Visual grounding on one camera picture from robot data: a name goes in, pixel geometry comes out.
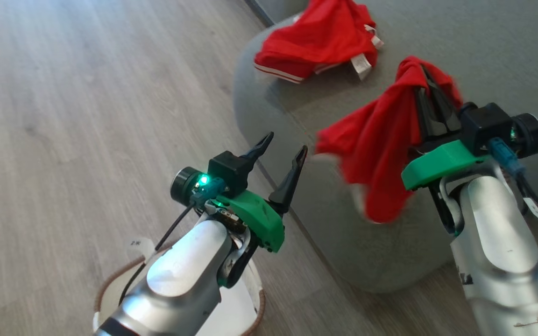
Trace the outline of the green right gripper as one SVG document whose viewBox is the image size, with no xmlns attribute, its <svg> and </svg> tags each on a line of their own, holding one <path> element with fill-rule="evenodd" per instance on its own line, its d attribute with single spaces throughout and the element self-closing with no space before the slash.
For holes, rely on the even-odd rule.
<svg viewBox="0 0 538 336">
<path fill-rule="evenodd" d="M 423 66 L 422 70 L 427 87 L 414 88 L 421 138 L 458 134 L 461 124 L 457 109 L 427 68 Z M 460 140 L 455 140 L 410 162 L 402 171 L 401 178 L 406 190 L 421 189 L 435 180 L 484 162 L 489 157 L 488 152 L 476 156 Z"/>
</svg>

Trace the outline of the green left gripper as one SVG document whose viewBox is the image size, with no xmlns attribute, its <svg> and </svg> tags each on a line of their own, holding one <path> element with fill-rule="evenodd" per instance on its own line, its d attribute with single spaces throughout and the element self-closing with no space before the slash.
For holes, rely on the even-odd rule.
<svg viewBox="0 0 538 336">
<path fill-rule="evenodd" d="M 267 151 L 275 133 L 269 132 L 250 150 L 241 155 L 245 167 L 251 171 L 257 160 Z M 256 234 L 260 246 L 267 251 L 277 253 L 285 239 L 285 229 L 280 215 L 289 212 L 297 189 L 297 183 L 308 155 L 308 147 L 302 146 L 293 157 L 291 168 L 281 183 L 269 194 L 269 204 L 259 195 L 245 190 L 234 198 L 219 195 L 214 202 L 230 209 L 250 232 Z"/>
</svg>

